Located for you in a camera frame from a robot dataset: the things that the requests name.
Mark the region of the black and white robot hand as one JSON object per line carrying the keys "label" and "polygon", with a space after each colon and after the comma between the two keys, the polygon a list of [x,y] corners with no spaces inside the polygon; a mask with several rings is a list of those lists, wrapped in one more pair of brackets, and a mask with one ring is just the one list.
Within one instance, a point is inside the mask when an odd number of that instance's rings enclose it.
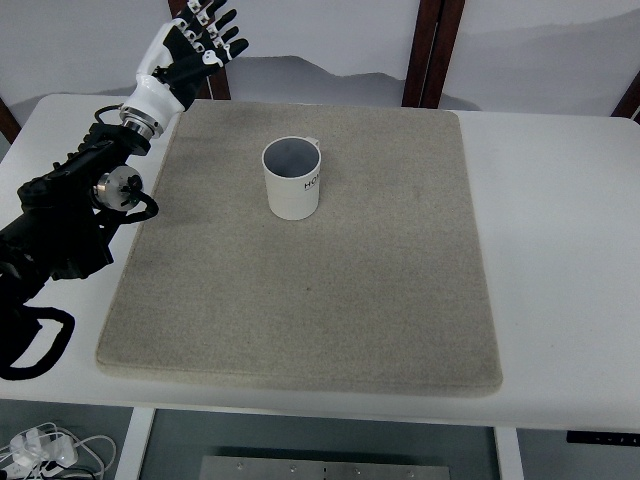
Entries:
{"label": "black and white robot hand", "polygon": [[187,111],[209,76],[249,46],[224,1],[187,1],[163,24],[136,72],[136,87],[120,107],[122,125],[146,139],[163,134]]}

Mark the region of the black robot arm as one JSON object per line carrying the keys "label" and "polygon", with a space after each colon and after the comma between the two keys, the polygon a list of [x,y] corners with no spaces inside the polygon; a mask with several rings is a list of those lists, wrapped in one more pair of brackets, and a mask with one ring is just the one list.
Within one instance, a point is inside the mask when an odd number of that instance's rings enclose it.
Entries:
{"label": "black robot arm", "polygon": [[74,317],[32,307],[48,280],[85,279],[113,261],[109,244],[122,225],[146,221],[159,207],[144,191],[130,156],[144,156],[162,133],[145,113],[121,105],[121,123],[101,115],[76,152],[17,191],[21,215],[1,231],[1,377],[37,378],[61,358]]}

